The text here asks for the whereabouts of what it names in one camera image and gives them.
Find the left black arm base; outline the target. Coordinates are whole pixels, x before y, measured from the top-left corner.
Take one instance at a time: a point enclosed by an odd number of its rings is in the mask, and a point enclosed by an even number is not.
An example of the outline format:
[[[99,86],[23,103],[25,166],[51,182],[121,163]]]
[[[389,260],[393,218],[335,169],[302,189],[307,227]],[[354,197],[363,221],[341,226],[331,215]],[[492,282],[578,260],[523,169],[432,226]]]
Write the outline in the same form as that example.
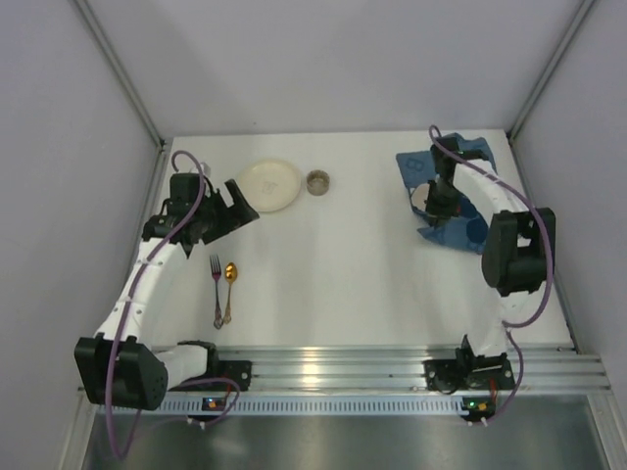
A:
[[[208,379],[227,378],[235,382],[242,392],[249,390],[252,378],[252,362],[250,360],[221,359],[217,347],[212,343],[202,343],[208,352],[205,372],[197,377],[201,381],[195,389],[200,391],[227,391],[233,387],[225,383],[208,383]]]

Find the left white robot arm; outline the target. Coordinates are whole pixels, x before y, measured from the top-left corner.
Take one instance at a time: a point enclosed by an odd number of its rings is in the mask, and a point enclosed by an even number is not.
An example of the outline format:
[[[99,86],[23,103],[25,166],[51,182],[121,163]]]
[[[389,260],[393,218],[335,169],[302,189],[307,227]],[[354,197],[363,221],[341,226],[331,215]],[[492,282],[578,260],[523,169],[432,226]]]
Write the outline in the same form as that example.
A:
[[[197,380],[220,377],[214,344],[181,341],[165,352],[150,343],[162,320],[178,271],[195,246],[209,245],[258,219],[235,180],[224,183],[227,203],[202,172],[176,172],[161,210],[143,225],[137,259],[107,319],[91,337],[78,339],[73,356],[90,402],[140,410],[157,409],[166,393]]]

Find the gold spoon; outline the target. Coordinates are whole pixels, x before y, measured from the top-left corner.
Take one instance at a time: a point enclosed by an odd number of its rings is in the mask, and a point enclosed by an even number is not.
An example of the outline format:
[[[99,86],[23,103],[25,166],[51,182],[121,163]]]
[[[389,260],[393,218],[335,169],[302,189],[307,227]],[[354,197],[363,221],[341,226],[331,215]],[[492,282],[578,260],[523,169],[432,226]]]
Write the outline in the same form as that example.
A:
[[[226,298],[226,306],[224,310],[223,323],[229,324],[232,319],[231,315],[231,297],[232,297],[232,287],[235,281],[238,278],[238,267],[234,262],[230,262],[224,270],[224,279],[227,283],[227,298]]]

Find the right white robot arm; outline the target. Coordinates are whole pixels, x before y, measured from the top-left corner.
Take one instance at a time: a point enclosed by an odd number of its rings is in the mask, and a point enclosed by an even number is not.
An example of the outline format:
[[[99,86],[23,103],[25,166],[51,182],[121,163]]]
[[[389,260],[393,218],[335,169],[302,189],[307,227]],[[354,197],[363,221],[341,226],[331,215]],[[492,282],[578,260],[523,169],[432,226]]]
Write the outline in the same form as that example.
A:
[[[465,197],[488,225],[481,273],[499,297],[467,321],[465,338],[478,356],[506,352],[506,333],[535,322],[547,306],[555,273],[555,214],[538,209],[495,172],[479,150],[462,150],[453,136],[429,129],[436,177],[428,181],[424,211],[430,226],[460,217]]]

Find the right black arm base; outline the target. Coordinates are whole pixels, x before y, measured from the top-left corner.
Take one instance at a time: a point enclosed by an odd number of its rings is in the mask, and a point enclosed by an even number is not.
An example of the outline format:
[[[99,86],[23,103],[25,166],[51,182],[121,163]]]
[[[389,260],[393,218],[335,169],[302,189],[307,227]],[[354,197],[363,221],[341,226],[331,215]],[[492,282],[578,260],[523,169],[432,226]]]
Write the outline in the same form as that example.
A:
[[[423,363],[427,389],[445,395],[457,391],[512,390],[514,378],[507,354],[486,356],[474,352],[467,336],[455,349],[455,357],[430,359]]]

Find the aluminium frame post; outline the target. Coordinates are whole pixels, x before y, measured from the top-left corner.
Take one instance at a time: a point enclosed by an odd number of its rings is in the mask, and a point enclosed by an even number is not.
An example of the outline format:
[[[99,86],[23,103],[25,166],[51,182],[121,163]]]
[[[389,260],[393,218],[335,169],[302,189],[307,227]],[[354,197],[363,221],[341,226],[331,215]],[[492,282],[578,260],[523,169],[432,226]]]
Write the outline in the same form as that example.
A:
[[[507,140],[512,144],[520,135],[528,119],[537,107],[546,89],[552,82],[561,63],[564,61],[573,43],[583,30],[586,22],[599,4],[597,0],[581,0],[577,2],[574,13],[570,16],[563,31],[559,34],[557,43],[550,50],[548,59],[542,66],[540,73],[519,111],[515,115],[513,124],[506,132]]]
[[[141,99],[137,88],[126,70],[126,67],[109,38],[109,35],[98,19],[96,12],[93,10],[88,1],[70,0],[69,3],[84,23],[90,37],[95,41],[107,68],[116,79],[122,94],[136,114],[143,129],[155,147],[162,150],[166,145],[166,139],[162,136],[153,119],[150,117],[148,109]]]

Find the right aluminium frame post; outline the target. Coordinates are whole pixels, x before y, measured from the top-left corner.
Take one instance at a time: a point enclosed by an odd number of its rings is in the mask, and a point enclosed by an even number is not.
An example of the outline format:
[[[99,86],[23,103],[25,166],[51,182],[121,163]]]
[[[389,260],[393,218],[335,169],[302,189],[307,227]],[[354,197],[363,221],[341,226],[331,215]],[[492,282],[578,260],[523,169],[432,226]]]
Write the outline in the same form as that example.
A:
[[[537,107],[546,89],[552,82],[561,63],[564,61],[573,43],[583,30],[586,22],[599,4],[597,0],[581,0],[577,2],[574,13],[570,16],[563,31],[559,34],[557,43],[550,50],[548,59],[542,66],[540,73],[519,111],[515,115],[513,124],[506,132],[507,140],[512,144],[520,135],[528,119]]]

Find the cream round plate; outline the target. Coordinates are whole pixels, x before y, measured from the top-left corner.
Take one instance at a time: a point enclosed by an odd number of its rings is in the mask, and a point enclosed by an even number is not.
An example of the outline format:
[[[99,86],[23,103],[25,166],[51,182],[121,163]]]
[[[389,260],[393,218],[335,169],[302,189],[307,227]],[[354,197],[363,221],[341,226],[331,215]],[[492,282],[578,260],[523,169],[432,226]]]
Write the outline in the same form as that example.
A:
[[[302,173],[289,162],[262,159],[242,169],[235,181],[255,211],[278,212],[297,199],[302,178]]]

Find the blue bear print cloth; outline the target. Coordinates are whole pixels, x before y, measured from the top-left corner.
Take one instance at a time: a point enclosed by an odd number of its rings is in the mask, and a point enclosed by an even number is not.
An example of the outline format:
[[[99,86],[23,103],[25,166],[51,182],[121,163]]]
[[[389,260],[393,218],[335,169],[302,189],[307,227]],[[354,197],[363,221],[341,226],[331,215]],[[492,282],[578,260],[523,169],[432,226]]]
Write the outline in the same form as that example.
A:
[[[417,229],[428,242],[449,249],[481,255],[488,235],[488,222],[466,197],[459,199],[459,215],[442,226],[432,226],[424,210],[428,181],[436,178],[435,165],[429,150],[399,153],[396,163],[410,200],[412,212],[425,226]]]

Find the aluminium mounting rail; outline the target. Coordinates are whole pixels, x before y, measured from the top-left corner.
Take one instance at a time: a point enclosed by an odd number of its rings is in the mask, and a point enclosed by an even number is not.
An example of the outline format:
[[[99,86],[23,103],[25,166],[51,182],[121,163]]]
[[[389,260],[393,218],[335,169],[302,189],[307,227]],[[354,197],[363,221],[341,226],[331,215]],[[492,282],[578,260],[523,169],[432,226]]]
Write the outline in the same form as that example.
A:
[[[423,363],[448,359],[450,349],[419,348],[227,348],[221,359],[250,360],[248,391],[429,391]],[[507,352],[514,384],[532,393],[579,394],[605,391],[609,381],[599,358],[573,350]],[[192,390],[201,381],[187,388]]]

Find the left aluminium frame post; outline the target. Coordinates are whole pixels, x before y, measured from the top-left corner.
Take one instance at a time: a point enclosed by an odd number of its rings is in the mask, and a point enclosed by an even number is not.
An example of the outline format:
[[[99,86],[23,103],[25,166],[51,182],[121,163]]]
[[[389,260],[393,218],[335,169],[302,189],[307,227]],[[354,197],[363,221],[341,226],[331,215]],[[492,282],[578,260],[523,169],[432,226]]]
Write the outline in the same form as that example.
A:
[[[126,67],[109,38],[109,35],[98,19],[96,12],[93,10],[88,1],[70,0],[69,3],[84,23],[90,37],[95,41],[107,68],[116,79],[122,94],[136,114],[143,129],[155,147],[162,150],[166,145],[166,139],[162,136],[153,119],[150,117],[148,109],[141,99],[137,88],[126,70]]]

